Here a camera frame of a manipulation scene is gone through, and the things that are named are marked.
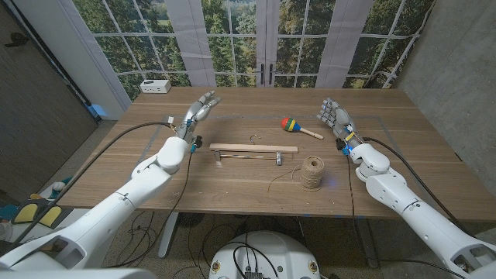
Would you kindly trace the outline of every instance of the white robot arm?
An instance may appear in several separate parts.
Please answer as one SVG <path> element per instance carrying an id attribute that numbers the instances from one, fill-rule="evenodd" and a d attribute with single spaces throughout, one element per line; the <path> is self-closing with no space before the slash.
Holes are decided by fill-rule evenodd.
<path id="1" fill-rule="evenodd" d="M 356 175 L 373 198 L 398 213 L 451 271 L 465 278 L 494 276 L 495 245 L 468 236 L 410 190 L 389 159 L 357 135 L 353 120 L 336 101 L 327 98 L 322 108 L 317 118 L 343 141 L 343 153 L 360 165 Z"/>
<path id="2" fill-rule="evenodd" d="M 65 229 L 25 243 L 0 258 L 0 270 L 72 270 L 91 267 L 93 253 L 114 235 L 131 213 L 162 191 L 187 153 L 194 152 L 198 121 L 206 119 L 221 99 L 210 91 L 188 110 L 178 136 L 167 139 L 160 151 L 139 164 L 132 179 Z"/>

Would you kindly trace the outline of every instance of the white robot body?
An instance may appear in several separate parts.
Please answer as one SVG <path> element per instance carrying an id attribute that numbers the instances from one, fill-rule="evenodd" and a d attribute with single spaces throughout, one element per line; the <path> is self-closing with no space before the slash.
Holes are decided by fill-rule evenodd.
<path id="1" fill-rule="evenodd" d="M 262 252 L 272 263 L 260 253 L 251 250 L 243 245 L 250 245 Z M 213 257 L 210 266 L 210 279 L 235 279 L 242 278 L 234 263 L 233 253 L 236 250 L 236 262 L 238 263 L 243 274 L 248 278 L 272 278 L 277 276 L 280 279 L 285 278 L 320 278 L 319 266 L 312 253 L 301 243 L 279 232 L 258 231 L 248 232 L 236 237 L 230 243 L 221 248 Z"/>

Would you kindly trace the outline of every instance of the colorful maraca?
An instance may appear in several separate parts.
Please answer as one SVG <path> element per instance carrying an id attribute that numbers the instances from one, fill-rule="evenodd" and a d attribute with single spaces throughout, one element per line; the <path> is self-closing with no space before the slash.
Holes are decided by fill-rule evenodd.
<path id="1" fill-rule="evenodd" d="M 282 119 L 281 121 L 281 126 L 282 129 L 285 129 L 288 132 L 303 132 L 306 133 L 310 136 L 313 136 L 319 140 L 323 140 L 324 137 L 319 135 L 318 133 L 310 132 L 307 129 L 301 128 L 294 119 L 290 119 L 289 117 L 286 117 L 285 119 Z"/>

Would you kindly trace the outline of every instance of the wooden handle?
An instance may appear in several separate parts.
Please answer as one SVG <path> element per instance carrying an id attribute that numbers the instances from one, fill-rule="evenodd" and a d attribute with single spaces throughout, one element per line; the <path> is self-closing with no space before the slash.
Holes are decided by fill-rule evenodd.
<path id="1" fill-rule="evenodd" d="M 303 133 L 307 133 L 308 135 L 313 136 L 319 140 L 324 139 L 324 137 L 322 135 L 319 135 L 318 133 L 310 132 L 307 129 L 300 128 L 300 131 L 302 131 Z"/>

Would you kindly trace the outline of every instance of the table surface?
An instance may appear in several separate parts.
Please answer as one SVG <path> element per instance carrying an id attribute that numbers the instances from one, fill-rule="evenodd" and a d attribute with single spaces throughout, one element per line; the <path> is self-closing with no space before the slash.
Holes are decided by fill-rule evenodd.
<path id="1" fill-rule="evenodd" d="M 379 139 L 405 156 L 437 198 L 458 218 L 472 221 L 496 220 L 496 199 L 461 162 L 408 96 L 393 89 L 316 88 L 172 88 L 166 95 L 141 94 L 96 148 L 131 126 L 175 117 L 179 123 L 192 102 L 215 90 L 222 102 L 200 122 L 195 134 L 203 136 L 203 147 L 191 159 L 188 186 L 176 210 L 261 215 L 350 217 L 352 204 L 346 157 L 336 150 L 332 130 L 315 115 L 322 100 L 332 97 L 353 117 L 361 136 Z M 281 128 L 284 117 L 293 117 L 301 127 L 324 136 L 315 139 Z M 215 162 L 210 143 L 297 146 L 293 158 L 283 155 L 283 165 L 273 160 L 222 159 Z M 60 205 L 90 208 L 124 185 L 133 168 L 155 154 L 165 139 L 173 136 L 164 126 L 147 126 L 128 133 L 111 146 L 60 200 Z M 402 162 L 382 146 L 372 143 L 391 160 L 391 166 L 408 186 L 429 202 L 421 186 Z M 308 156 L 325 162 L 322 189 L 301 190 L 286 175 Z M 186 176 L 188 160 L 171 183 L 140 208 L 170 210 Z M 355 214 L 367 218 L 397 218 L 396 213 L 369 196 L 365 184 L 354 174 L 351 184 Z"/>

